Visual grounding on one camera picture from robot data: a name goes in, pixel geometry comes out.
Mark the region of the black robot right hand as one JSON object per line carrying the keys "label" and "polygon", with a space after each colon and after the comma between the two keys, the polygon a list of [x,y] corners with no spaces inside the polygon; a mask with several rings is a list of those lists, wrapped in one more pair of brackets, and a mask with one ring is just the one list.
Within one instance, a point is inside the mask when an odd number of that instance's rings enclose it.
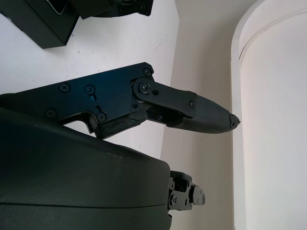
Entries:
{"label": "black robot right hand", "polygon": [[240,120],[139,63],[0,97],[3,230],[168,230],[205,204],[192,178],[107,138],[146,120],[220,134]]}

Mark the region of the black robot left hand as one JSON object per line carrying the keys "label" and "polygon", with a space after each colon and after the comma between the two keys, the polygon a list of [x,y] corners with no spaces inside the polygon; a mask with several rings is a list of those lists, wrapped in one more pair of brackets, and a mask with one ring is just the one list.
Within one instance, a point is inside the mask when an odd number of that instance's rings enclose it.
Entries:
{"label": "black robot left hand", "polygon": [[116,0],[112,7],[110,17],[121,17],[134,13],[150,16],[153,0]]}

